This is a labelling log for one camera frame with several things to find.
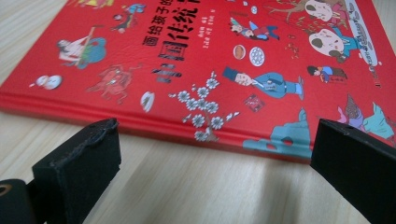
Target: teal illustration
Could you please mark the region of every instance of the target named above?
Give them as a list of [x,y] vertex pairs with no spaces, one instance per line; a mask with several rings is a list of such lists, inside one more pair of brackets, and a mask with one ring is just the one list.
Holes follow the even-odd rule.
[[67,66],[76,66],[84,69],[90,63],[98,63],[106,56],[106,40],[102,37],[92,38],[93,31],[96,27],[91,28],[90,33],[76,41],[62,39],[58,41],[59,59],[66,61]]
[[269,153],[311,158],[312,151],[309,148],[311,138],[309,135],[306,113],[302,108],[299,113],[299,121],[286,123],[283,126],[275,126],[271,140],[265,138],[259,141],[245,140],[243,148],[265,151]]
[[341,116],[341,118],[337,120],[338,122],[347,123],[348,125],[365,133],[372,133],[376,136],[387,139],[396,146],[394,131],[392,129],[392,126],[395,126],[395,123],[385,116],[381,107],[376,103],[373,103],[374,114],[365,118],[361,109],[352,99],[352,96],[348,94],[345,112],[341,107],[338,107],[338,112]]

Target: red book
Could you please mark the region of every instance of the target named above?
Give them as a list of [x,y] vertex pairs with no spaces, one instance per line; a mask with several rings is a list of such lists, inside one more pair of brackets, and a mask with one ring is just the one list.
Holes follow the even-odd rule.
[[321,118],[395,146],[394,64],[370,0],[70,0],[0,107],[309,162]]

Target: cartoon figure in blue robe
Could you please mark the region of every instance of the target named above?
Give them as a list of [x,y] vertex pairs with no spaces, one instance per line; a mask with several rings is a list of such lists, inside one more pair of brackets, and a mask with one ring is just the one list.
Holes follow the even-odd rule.
[[306,113],[303,108],[300,110],[298,117],[296,122],[275,126],[270,139],[245,140],[243,148],[286,156],[311,158],[312,151],[309,148],[311,138],[308,122],[306,121]]
[[254,86],[265,94],[274,98],[282,98],[286,94],[297,94],[301,100],[304,99],[304,81],[299,77],[299,82],[289,82],[276,72],[265,73],[252,78],[246,73],[238,72],[230,67],[226,67],[223,76],[242,86]]
[[76,41],[58,41],[59,59],[67,61],[67,66],[76,66],[79,69],[86,68],[89,63],[98,63],[106,56],[106,40],[102,37],[92,38],[95,27],[92,27],[88,36]]

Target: light wood surface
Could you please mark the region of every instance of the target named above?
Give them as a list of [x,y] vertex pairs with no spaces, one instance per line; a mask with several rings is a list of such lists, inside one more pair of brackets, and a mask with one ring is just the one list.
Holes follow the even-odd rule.
[[[0,0],[0,83],[64,2]],[[395,51],[396,1],[374,2]],[[0,179],[31,181],[81,128],[0,112]],[[120,146],[121,169],[85,223],[368,223],[309,165],[126,134]]]

